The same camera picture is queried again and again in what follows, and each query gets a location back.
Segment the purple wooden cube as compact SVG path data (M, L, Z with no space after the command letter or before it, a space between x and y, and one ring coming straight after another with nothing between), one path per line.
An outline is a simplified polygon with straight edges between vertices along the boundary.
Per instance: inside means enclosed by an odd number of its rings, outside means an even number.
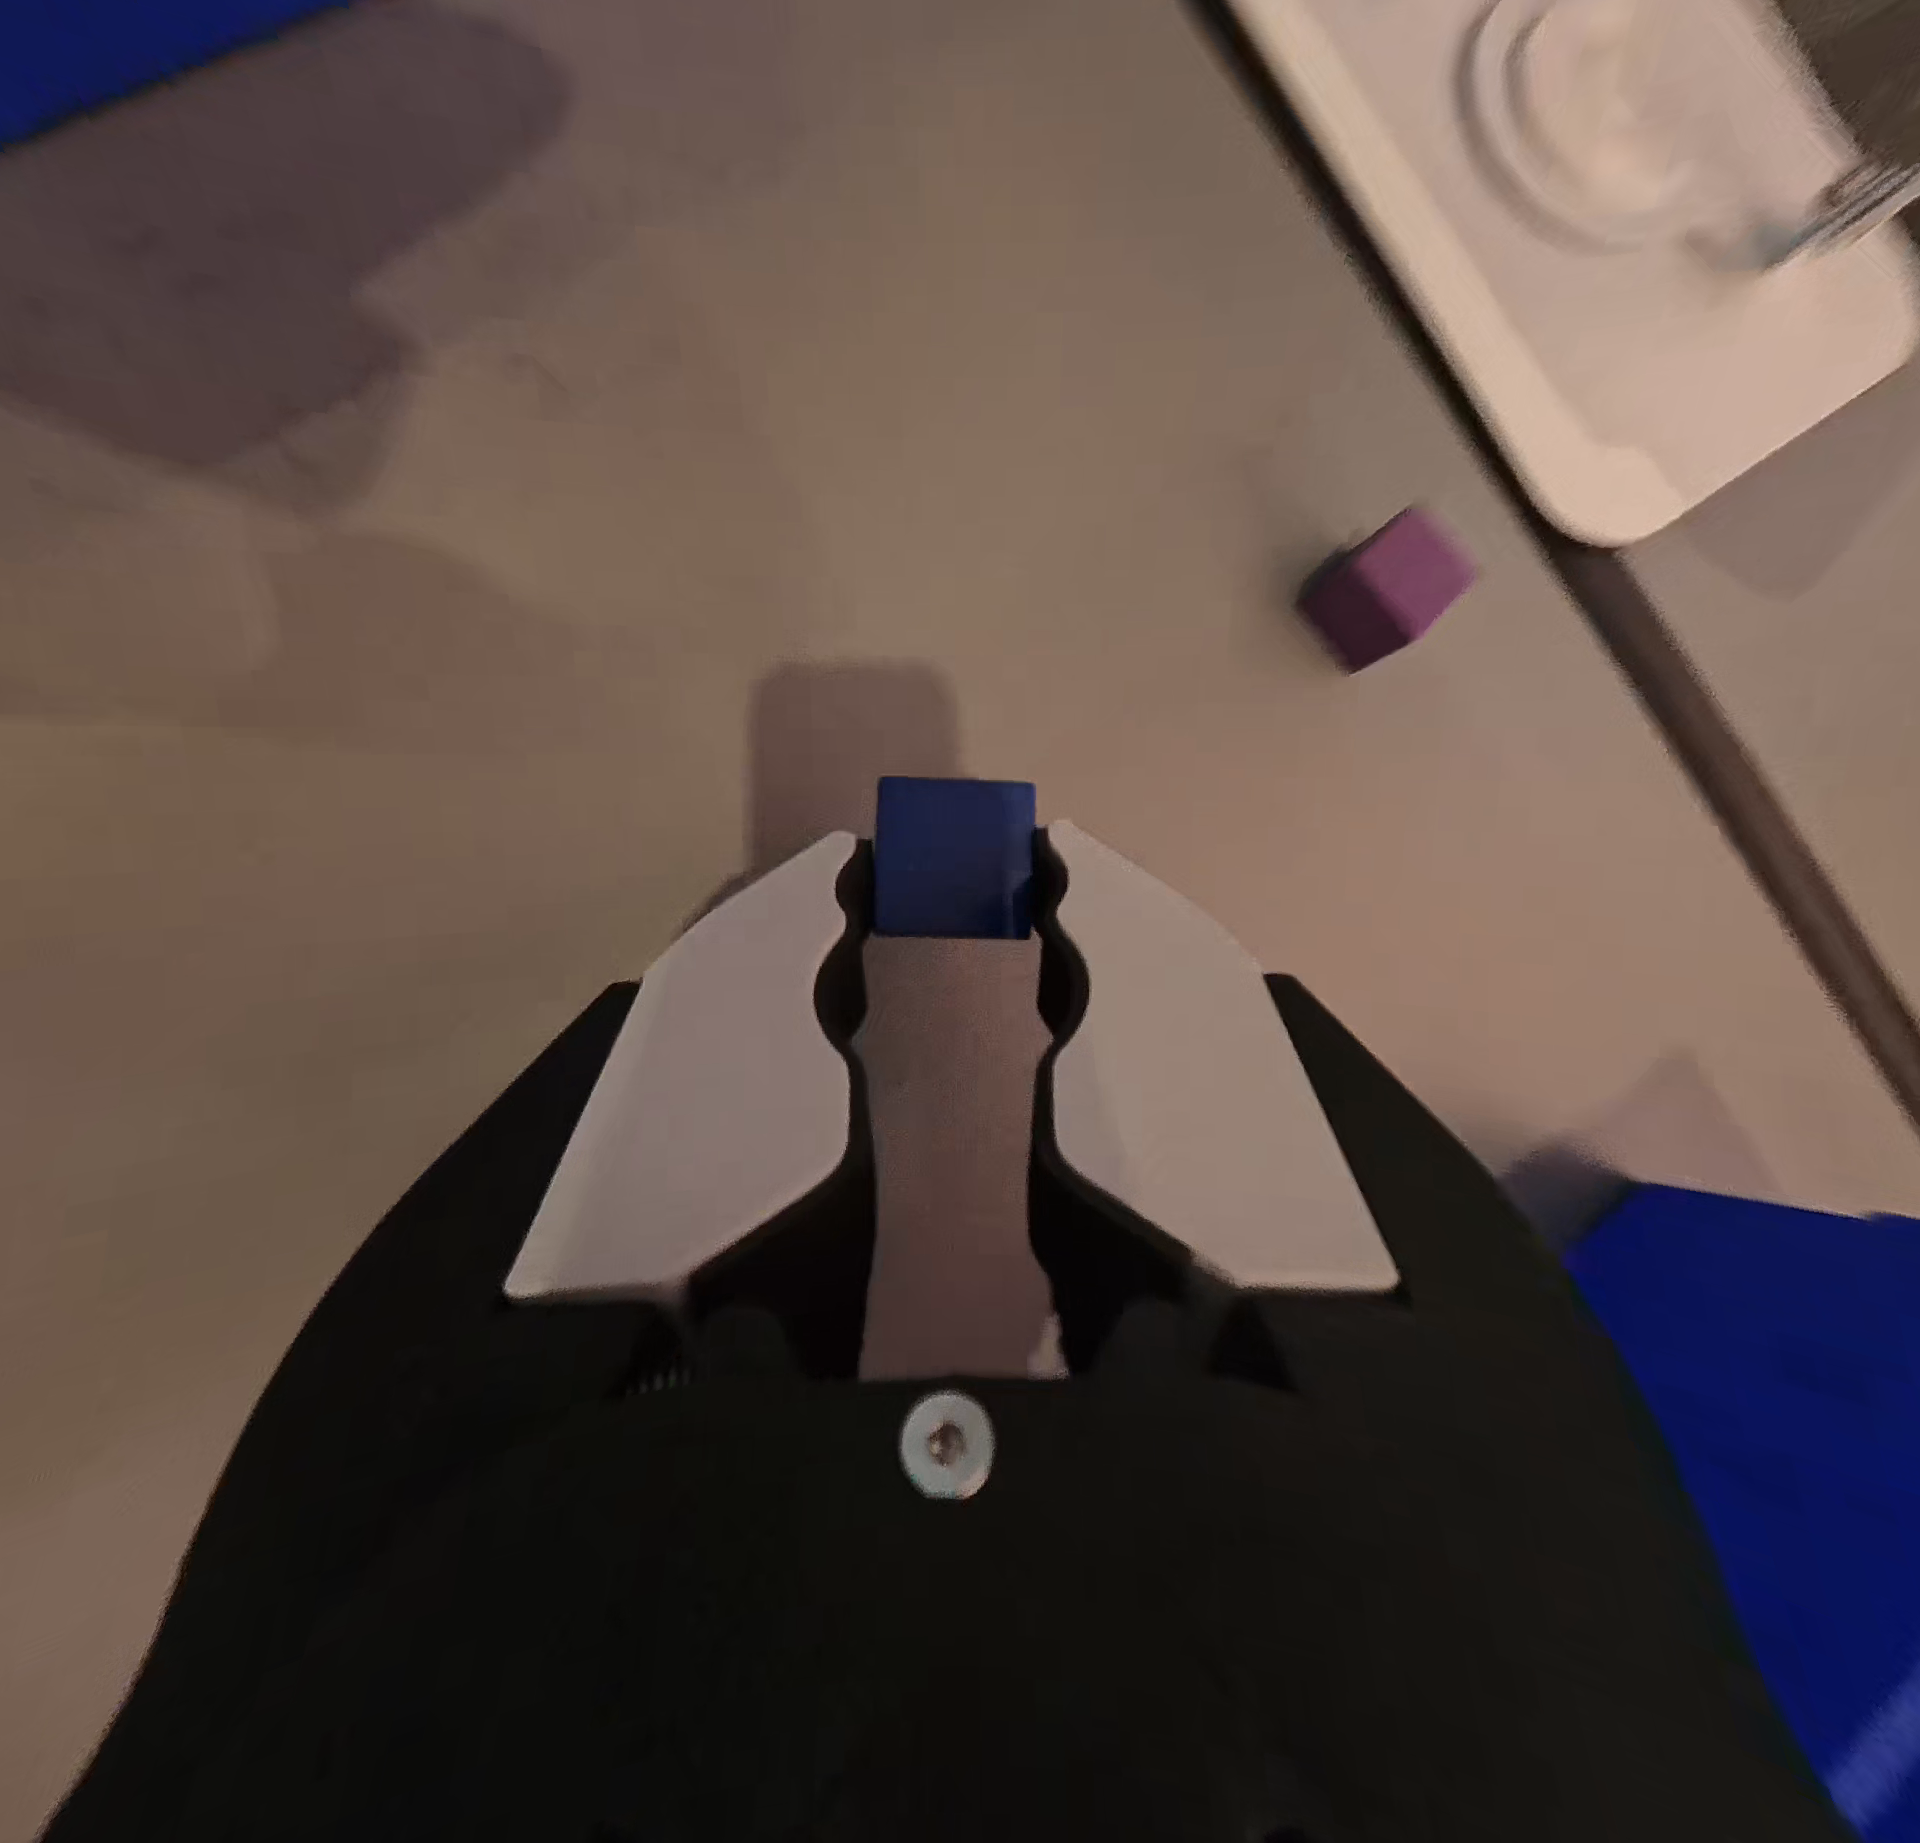
M1362 675L1413 647L1478 574L1471 547L1410 505L1319 564L1289 608L1344 675Z

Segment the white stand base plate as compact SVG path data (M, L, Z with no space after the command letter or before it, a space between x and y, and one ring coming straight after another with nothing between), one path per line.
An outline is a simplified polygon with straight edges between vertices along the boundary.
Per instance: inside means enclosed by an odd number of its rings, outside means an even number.
M1532 505L1625 547L1914 354L1783 0L1226 0Z

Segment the blue wooden cube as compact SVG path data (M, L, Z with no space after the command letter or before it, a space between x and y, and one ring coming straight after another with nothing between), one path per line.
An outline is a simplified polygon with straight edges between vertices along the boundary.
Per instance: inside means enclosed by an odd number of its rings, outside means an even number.
M1037 788L1027 778L881 776L875 933L1032 937Z

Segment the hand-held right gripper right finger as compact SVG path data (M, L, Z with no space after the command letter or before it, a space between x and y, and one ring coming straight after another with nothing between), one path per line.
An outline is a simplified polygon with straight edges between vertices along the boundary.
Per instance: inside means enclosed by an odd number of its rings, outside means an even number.
M1254 951L1085 830L1037 836L1032 1253L1066 1351L1137 1301L1391 1297Z

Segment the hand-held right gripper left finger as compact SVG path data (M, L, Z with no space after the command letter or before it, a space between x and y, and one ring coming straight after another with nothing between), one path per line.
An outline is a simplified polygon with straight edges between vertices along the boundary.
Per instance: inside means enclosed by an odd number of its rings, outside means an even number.
M869 845L824 833L649 964L506 1272L511 1301L752 1307L792 1351L862 1348L869 879Z

